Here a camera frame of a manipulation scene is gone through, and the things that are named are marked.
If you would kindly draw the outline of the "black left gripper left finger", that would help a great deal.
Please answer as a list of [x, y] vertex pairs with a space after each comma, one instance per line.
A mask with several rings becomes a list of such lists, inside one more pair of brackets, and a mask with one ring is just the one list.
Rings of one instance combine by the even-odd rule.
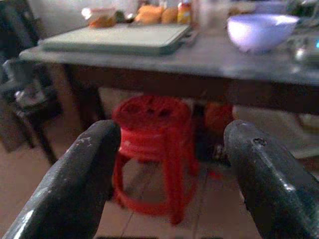
[[47, 171], [4, 237], [92, 239], [112, 187], [120, 127], [92, 124]]

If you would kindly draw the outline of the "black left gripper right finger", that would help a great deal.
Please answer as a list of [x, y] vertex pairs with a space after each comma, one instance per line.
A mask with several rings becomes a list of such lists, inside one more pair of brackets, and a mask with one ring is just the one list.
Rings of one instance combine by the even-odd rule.
[[235, 120], [224, 131], [224, 148], [262, 238], [319, 237], [319, 181], [282, 143]]

